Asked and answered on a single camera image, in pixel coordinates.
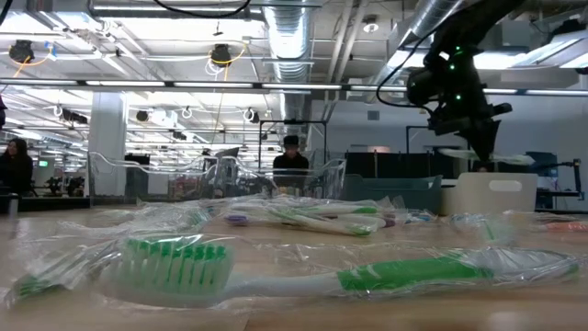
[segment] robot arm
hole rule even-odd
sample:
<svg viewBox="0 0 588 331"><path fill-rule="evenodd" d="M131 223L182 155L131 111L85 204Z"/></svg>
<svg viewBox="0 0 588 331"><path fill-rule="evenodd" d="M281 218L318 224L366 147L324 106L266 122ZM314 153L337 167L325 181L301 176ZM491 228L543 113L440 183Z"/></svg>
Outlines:
<svg viewBox="0 0 588 331"><path fill-rule="evenodd" d="M474 65L486 33L525 0L480 0L448 17L435 29L435 41L424 57L424 68L409 76L408 99L424 106L434 97L439 106L429 129L437 135L457 132L482 162L494 151L500 121L492 117L512 111L509 104L489 105Z"/></svg>

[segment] black shirt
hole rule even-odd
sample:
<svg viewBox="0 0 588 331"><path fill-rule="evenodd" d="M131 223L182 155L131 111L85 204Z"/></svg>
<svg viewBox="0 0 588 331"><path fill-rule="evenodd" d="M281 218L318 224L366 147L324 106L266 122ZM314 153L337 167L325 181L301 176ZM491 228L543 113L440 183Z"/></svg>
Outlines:
<svg viewBox="0 0 588 331"><path fill-rule="evenodd" d="M308 169L309 160L297 153L294 158L289 158L285 154L274 159L274 169ZM306 171L280 170L274 171L274 181L279 187L302 187Z"/></svg>
<svg viewBox="0 0 588 331"><path fill-rule="evenodd" d="M30 156L0 156L0 180L11 191L22 194L30 191L30 179L33 177L33 160Z"/></svg>

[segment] plastic container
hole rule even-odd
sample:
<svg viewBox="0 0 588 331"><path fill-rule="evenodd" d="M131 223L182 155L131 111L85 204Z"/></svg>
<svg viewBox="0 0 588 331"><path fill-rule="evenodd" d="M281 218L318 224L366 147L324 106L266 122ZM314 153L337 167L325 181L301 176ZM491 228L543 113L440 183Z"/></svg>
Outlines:
<svg viewBox="0 0 588 331"><path fill-rule="evenodd" d="M332 160L318 169L250 168L238 159L220 160L215 192L217 197L241 197L263 193L269 197L288 194L296 197L337 199L345 179L345 160Z"/></svg>
<svg viewBox="0 0 588 331"><path fill-rule="evenodd" d="M216 157L201 156L185 166L139 165L88 153L92 205L177 202L214 197Z"/></svg>
<svg viewBox="0 0 588 331"><path fill-rule="evenodd" d="M461 174L454 188L443 188L442 214L531 212L536 198L535 174Z"/></svg>
<svg viewBox="0 0 588 331"><path fill-rule="evenodd" d="M439 213L441 209L442 177L416 179L365 179L360 175L345 176L341 200L390 200L402 197L404 205L411 210L427 210Z"/></svg>

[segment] table surface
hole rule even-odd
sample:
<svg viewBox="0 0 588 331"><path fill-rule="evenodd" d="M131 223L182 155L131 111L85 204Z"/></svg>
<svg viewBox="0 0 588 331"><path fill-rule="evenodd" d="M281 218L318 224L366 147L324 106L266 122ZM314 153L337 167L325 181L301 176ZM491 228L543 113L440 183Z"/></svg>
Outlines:
<svg viewBox="0 0 588 331"><path fill-rule="evenodd" d="M59 233L58 221L92 225L92 211L22 214L0 219L0 295L24 272L12 257L16 242ZM208 234L242 236L270 245L373 245L394 243L467 247L480 243L443 224L404 226L369 238L211 223ZM562 252L588 252L588 234L526 234L519 245ZM588 281L519 290L462 291L387 300L241 299L208 310L169 310L121 302L105 304L95 293L62 292L0 309L0 330L585 330Z"/></svg>

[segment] gray bin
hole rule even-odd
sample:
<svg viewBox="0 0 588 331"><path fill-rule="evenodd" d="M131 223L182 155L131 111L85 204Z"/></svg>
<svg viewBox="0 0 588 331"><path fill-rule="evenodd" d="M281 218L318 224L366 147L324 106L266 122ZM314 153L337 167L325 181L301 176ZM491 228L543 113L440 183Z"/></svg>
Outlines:
<svg viewBox="0 0 588 331"><path fill-rule="evenodd" d="M341 200L394 200L402 197L404 206L412 210L427 210L438 214L441 210L441 176L416 179L371 178L347 175Z"/></svg>

